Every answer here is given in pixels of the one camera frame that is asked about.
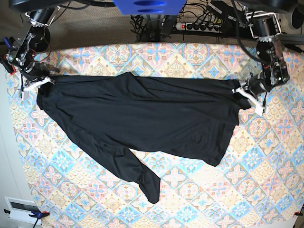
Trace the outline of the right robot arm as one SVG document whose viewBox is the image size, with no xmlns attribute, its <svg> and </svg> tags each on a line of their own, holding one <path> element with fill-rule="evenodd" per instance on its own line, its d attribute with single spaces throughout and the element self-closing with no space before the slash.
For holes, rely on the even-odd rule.
<svg viewBox="0 0 304 228">
<path fill-rule="evenodd" d="M 50 72 L 59 72 L 44 60 L 35 59 L 38 53 L 51 50 L 48 26 L 59 10 L 60 7 L 56 6 L 25 12 L 27 21 L 22 31 L 15 38 L 3 38 L 8 51 L 0 56 L 0 63 L 8 73 L 14 74 L 18 70 L 28 81 L 35 81 L 44 79 Z"/>
</svg>

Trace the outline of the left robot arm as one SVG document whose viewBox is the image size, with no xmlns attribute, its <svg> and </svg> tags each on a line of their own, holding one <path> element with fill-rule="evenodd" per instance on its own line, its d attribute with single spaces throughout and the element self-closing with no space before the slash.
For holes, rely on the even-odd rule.
<svg viewBox="0 0 304 228">
<path fill-rule="evenodd" d="M 290 79 L 279 39 L 281 27 L 277 14 L 288 13 L 297 4 L 295 0 L 241 0 L 244 17 L 238 13 L 235 1 L 231 1 L 235 11 L 236 38 L 242 50 L 262 66 L 261 73 L 251 76 L 242 86 L 253 96 L 270 92 Z M 256 56 L 250 54 L 241 42 L 240 26 L 249 28 L 252 38 L 257 40 Z"/>
</svg>

